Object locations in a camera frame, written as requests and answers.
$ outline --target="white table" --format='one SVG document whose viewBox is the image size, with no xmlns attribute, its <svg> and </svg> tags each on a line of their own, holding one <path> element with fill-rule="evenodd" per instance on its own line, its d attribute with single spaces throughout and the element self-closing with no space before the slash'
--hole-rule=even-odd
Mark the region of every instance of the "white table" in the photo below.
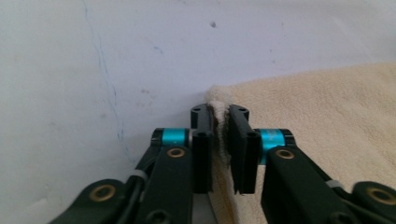
<svg viewBox="0 0 396 224">
<path fill-rule="evenodd" d="M 125 181 L 214 84 L 394 60 L 393 0 L 3 0 L 0 222 L 46 223 Z M 196 200 L 195 223 L 214 223 Z"/>
</svg>

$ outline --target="towel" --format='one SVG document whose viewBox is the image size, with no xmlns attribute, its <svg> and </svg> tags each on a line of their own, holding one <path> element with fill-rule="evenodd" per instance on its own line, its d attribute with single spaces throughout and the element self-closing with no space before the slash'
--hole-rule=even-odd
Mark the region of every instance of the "towel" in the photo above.
<svg viewBox="0 0 396 224">
<path fill-rule="evenodd" d="M 374 181 L 396 188 L 396 63 L 376 63 L 212 87 L 206 100 L 219 121 L 213 193 L 219 224 L 266 223 L 260 205 L 264 166 L 256 193 L 234 195 L 226 152 L 229 104 L 250 111 L 252 128 L 285 128 L 299 148 L 346 191 Z"/>
</svg>

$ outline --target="blue band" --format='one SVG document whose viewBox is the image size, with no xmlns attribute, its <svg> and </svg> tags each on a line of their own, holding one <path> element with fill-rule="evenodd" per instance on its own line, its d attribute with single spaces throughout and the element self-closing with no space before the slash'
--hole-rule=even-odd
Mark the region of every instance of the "blue band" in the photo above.
<svg viewBox="0 0 396 224">
<path fill-rule="evenodd" d="M 273 147 L 285 146 L 285 137 L 279 129 L 260 129 L 262 135 L 262 161 L 261 165 L 267 163 L 267 153 Z"/>
<path fill-rule="evenodd" d="M 186 129 L 163 129 L 163 147 L 184 146 Z"/>
</svg>

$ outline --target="blue scribble line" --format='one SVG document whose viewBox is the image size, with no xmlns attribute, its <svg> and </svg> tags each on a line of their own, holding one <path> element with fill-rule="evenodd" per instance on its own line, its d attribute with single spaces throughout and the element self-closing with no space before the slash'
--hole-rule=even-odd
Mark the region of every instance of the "blue scribble line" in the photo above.
<svg viewBox="0 0 396 224">
<path fill-rule="evenodd" d="M 129 148 L 127 147 L 127 145 L 124 141 L 124 122 L 120 118 L 119 112 L 117 109 L 117 89 L 114 86 L 114 84 L 110 82 L 110 74 L 107 69 L 105 53 L 103 51 L 103 46 L 102 46 L 102 37 L 100 36 L 99 33 L 95 32 L 93 29 L 93 26 L 92 26 L 92 23 L 91 23 L 90 17 L 89 17 L 89 10 L 88 10 L 87 3 L 85 2 L 85 0 L 81 0 L 81 2 L 84 5 L 85 21 L 88 23 L 88 26 L 90 27 L 93 47 L 95 48 L 96 54 L 98 56 L 99 67 L 102 70 L 102 75 L 103 75 L 105 83 L 106 83 L 107 102 L 110 105 L 114 116 L 116 117 L 117 138 L 119 139 L 119 141 L 122 144 L 123 151 L 124 151 L 126 157 L 128 158 L 128 161 L 130 161 L 131 163 L 134 163 L 134 161 L 129 157 L 129 154 L 128 154 Z"/>
</svg>

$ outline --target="cloth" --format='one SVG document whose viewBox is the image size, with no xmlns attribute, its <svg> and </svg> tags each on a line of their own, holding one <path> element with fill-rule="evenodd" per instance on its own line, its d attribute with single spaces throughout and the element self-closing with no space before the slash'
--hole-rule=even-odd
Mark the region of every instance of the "cloth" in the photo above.
<svg viewBox="0 0 396 224">
<path fill-rule="evenodd" d="M 211 88 L 206 100 L 219 121 L 214 192 L 219 224 L 266 223 L 260 198 L 264 166 L 254 195 L 234 195 L 226 145 L 229 104 L 250 111 L 252 128 L 286 128 L 299 148 L 346 191 L 371 180 L 396 188 L 396 63 L 359 65 Z"/>
</svg>

